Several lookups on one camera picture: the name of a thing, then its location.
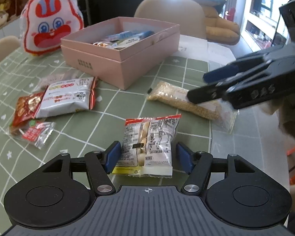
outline red snack package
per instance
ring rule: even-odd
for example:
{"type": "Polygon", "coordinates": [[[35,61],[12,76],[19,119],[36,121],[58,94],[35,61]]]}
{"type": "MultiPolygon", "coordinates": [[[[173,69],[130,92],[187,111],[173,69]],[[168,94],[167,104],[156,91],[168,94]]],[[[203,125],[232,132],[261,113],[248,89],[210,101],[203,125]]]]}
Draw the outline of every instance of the red snack package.
{"type": "Polygon", "coordinates": [[[44,92],[35,93],[25,97],[19,97],[16,103],[12,127],[21,127],[27,123],[28,120],[34,118],[35,112],[42,101],[44,92]]]}

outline green tablecloth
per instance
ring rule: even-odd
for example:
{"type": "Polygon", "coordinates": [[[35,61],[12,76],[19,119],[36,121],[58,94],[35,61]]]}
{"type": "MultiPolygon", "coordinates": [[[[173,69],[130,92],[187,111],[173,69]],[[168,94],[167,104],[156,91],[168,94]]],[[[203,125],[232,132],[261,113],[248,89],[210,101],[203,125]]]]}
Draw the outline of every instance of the green tablecloth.
{"type": "MultiPolygon", "coordinates": [[[[17,99],[31,94],[40,78],[69,70],[76,69],[66,65],[61,51],[33,57],[18,49],[0,63],[0,234],[11,225],[3,207],[4,195],[8,189],[60,153],[68,152],[71,157],[82,157],[90,151],[105,150],[114,140],[122,142],[125,119],[181,113],[182,118],[172,147],[178,141],[183,141],[193,151],[210,150],[211,126],[208,120],[158,101],[146,101],[147,90],[159,80],[186,89],[203,85],[201,80],[203,73],[208,71],[208,63],[177,56],[165,59],[125,91],[100,81],[96,96],[101,97],[97,99],[93,111],[48,119],[57,124],[42,150],[6,135],[17,99]]],[[[81,71],[78,76],[89,77],[81,71]]],[[[187,175],[180,171],[174,151],[173,167],[171,179],[109,177],[117,189],[122,184],[181,187],[187,175]]],[[[85,174],[76,173],[74,179],[88,187],[85,174]]]]}

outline beige chair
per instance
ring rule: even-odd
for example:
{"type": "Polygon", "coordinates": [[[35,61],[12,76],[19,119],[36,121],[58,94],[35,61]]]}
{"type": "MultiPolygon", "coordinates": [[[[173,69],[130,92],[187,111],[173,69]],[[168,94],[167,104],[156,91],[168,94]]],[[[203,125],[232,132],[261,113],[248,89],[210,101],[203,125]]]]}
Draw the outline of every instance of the beige chair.
{"type": "Polygon", "coordinates": [[[135,18],[148,18],[180,25],[180,33],[206,39],[202,7],[191,0],[144,0],[135,18]]]}
{"type": "Polygon", "coordinates": [[[20,46],[21,43],[15,36],[6,36],[0,39],[0,62],[20,46]]]}

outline stuffed animal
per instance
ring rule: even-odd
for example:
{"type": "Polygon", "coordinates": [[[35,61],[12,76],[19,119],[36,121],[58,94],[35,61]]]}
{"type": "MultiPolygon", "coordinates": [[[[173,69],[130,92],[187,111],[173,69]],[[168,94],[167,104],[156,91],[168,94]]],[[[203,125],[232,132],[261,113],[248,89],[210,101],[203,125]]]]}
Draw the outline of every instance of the stuffed animal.
{"type": "Polygon", "coordinates": [[[29,0],[21,13],[25,51],[42,55],[60,48],[60,39],[83,29],[77,0],[29,0]]]}

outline cardboard box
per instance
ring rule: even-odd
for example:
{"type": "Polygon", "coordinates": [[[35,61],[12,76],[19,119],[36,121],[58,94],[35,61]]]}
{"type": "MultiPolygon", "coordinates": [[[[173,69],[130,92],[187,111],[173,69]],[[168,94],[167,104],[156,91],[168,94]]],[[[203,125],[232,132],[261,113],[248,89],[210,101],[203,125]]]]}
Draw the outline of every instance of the cardboard box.
{"type": "Polygon", "coordinates": [[[154,66],[178,50],[179,25],[142,18],[118,17],[89,26],[61,39],[68,65],[120,89],[127,89],[154,66]],[[114,50],[92,45],[123,31],[154,31],[140,42],[114,50]]]}

